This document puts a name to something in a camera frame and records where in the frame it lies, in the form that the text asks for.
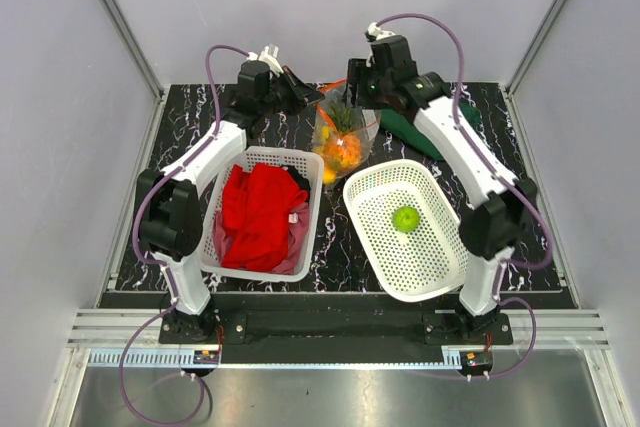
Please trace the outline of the clear zip top bag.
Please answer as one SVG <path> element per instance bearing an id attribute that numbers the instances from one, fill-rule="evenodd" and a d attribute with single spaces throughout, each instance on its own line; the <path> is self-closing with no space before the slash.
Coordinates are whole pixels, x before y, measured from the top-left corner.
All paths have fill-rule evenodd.
<path id="1" fill-rule="evenodd" d="M 312 152 L 324 162 L 323 185 L 333 188 L 369 157 L 380 127 L 381 112 L 355 105 L 346 80 L 319 88 Z"/>

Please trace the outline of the fake pineapple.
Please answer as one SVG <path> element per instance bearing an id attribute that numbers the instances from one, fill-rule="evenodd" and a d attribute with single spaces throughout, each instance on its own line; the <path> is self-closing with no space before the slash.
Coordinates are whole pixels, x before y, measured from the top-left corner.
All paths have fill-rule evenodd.
<path id="1" fill-rule="evenodd" d="M 322 156 L 330 169 L 346 173 L 356 168 L 362 160 L 362 144 L 355 132 L 355 111 L 343 102 L 332 101 L 323 112 L 330 120 L 327 125 L 336 131 L 336 136 L 322 145 Z"/>

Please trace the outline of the green fake lime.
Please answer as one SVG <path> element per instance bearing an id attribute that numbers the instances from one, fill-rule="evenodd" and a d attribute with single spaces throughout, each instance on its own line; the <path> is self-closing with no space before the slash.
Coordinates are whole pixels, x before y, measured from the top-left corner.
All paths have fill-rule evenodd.
<path id="1" fill-rule="evenodd" d="M 401 233 L 414 231 L 421 222 L 421 216 L 417 209 L 411 206 L 399 207 L 392 215 L 394 228 Z"/>

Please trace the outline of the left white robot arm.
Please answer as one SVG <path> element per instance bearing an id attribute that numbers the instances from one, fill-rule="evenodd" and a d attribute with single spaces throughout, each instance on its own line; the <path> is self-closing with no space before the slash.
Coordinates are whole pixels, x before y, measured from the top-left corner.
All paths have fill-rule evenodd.
<path id="1" fill-rule="evenodd" d="M 143 171 L 136 184 L 134 251 L 140 261 L 160 266 L 173 309 L 185 314 L 181 331 L 196 343 L 208 341 L 216 329 L 216 319 L 204 311 L 211 294 L 201 277 L 201 192 L 246 149 L 266 116 L 296 115 L 325 98 L 289 67 L 264 60 L 246 60 L 237 84 L 225 93 L 227 103 L 214 105 L 216 121 L 204 136 L 163 170 Z"/>

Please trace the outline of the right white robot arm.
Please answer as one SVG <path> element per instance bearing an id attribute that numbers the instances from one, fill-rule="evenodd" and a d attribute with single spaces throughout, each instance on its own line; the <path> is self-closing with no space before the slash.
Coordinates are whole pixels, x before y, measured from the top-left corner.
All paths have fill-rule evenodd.
<path id="1" fill-rule="evenodd" d="M 462 218 L 459 237 L 469 253 L 460 293 L 465 312 L 454 318 L 454 331 L 466 343 L 476 343 L 490 330 L 486 314 L 497 305 L 498 270 L 511 259 L 526 226 L 527 202 L 537 186 L 518 179 L 482 142 L 435 72 L 420 74 L 408 40 L 384 31 L 367 37 L 366 59 L 348 63 L 347 86 L 353 104 L 366 109 L 390 109 L 428 138 L 460 180 L 471 204 Z"/>

